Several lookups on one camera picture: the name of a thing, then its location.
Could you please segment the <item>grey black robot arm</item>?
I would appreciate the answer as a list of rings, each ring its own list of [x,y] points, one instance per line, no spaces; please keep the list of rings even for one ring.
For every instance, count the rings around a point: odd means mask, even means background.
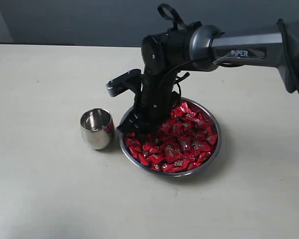
[[[244,65],[277,68],[289,93],[299,94],[299,21],[224,33],[213,25],[171,30],[142,40],[144,73],[131,81],[135,103],[118,126],[122,134],[148,134],[178,100],[172,89],[180,71],[211,72]]]

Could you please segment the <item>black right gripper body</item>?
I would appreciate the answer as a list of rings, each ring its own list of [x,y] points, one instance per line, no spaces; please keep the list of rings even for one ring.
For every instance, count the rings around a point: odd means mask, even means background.
[[[171,109],[180,102],[180,93],[173,90],[177,70],[163,70],[157,74],[144,68],[140,101],[134,115],[137,129],[154,129],[160,126]]]

